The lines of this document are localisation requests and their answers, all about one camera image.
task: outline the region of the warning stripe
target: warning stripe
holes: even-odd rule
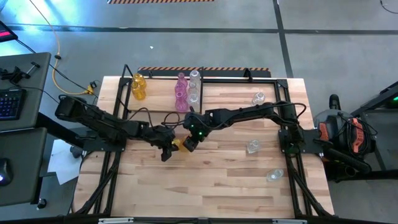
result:
[[[201,67],[140,67],[141,70],[170,70],[170,71],[179,71],[179,70],[199,70]],[[205,71],[243,71],[244,67],[203,67]],[[250,71],[268,71],[268,68],[258,68],[252,67],[248,68]]]
[[[214,0],[108,0],[108,4],[213,2]]]

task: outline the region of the black keyboard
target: black keyboard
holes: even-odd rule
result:
[[[26,90],[0,90],[0,121],[16,120],[24,104]]]

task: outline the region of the gray floor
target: gray floor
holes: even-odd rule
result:
[[[35,2],[52,24],[65,26],[277,29],[272,0],[126,6],[99,0]],[[398,1],[384,2],[398,11]],[[398,30],[398,15],[383,10],[379,0],[280,0],[279,4],[285,29]],[[45,24],[28,1],[9,1],[0,20],[6,24]],[[37,52],[56,53],[52,32],[30,27],[16,33]],[[135,69],[269,67],[273,77],[286,77],[278,34],[58,32],[58,36],[63,57],[59,69],[81,85],[102,80],[105,75],[120,75],[125,63]],[[313,115],[328,107],[332,93],[340,95],[343,109],[350,112],[397,80],[398,35],[289,34],[286,40],[294,77],[305,79]],[[0,44],[0,55],[27,53],[16,42]],[[57,80],[67,90],[80,91],[60,77]],[[50,73],[45,90],[53,96],[61,94]],[[45,96],[40,110],[54,118],[55,106]],[[57,187],[53,177],[48,177],[45,185],[42,194],[52,202],[47,210],[37,212],[28,205],[0,208],[0,220],[66,214],[73,182]],[[57,189],[49,192],[46,189],[50,187]],[[335,212],[341,217],[397,223],[397,182],[330,183],[330,192]],[[22,217],[14,212],[16,208],[26,211]]]

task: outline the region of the white paper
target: white paper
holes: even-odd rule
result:
[[[61,139],[54,141],[49,168],[47,172],[55,172],[60,185],[79,176],[81,157],[74,158],[68,143]]]

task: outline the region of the wooden table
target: wooden table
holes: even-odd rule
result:
[[[113,112],[118,82],[119,77],[103,79],[98,106],[109,113]],[[307,105],[300,124],[305,129],[313,128],[304,80],[292,78],[288,83],[291,101]],[[205,83],[203,110],[250,106],[252,96],[258,91],[265,93],[266,101],[275,102],[272,85]],[[151,113],[154,125],[163,121],[165,115]],[[147,121],[147,113],[138,113],[134,119]],[[213,131],[192,153],[174,152],[167,162],[160,161],[161,150],[143,141],[128,141],[121,156],[112,216],[293,218],[278,130],[278,125],[268,119],[236,123],[230,128]],[[175,131],[180,139],[188,134],[181,126]],[[252,139],[260,140],[262,150],[248,154],[246,144]],[[94,152],[81,167],[75,209],[79,209],[97,187],[103,157],[103,152]],[[303,154],[303,164],[308,188],[326,211],[333,213],[321,160],[315,155]],[[283,178],[268,182],[267,173],[276,168],[285,170]],[[300,208],[305,212],[301,190],[297,189]]]

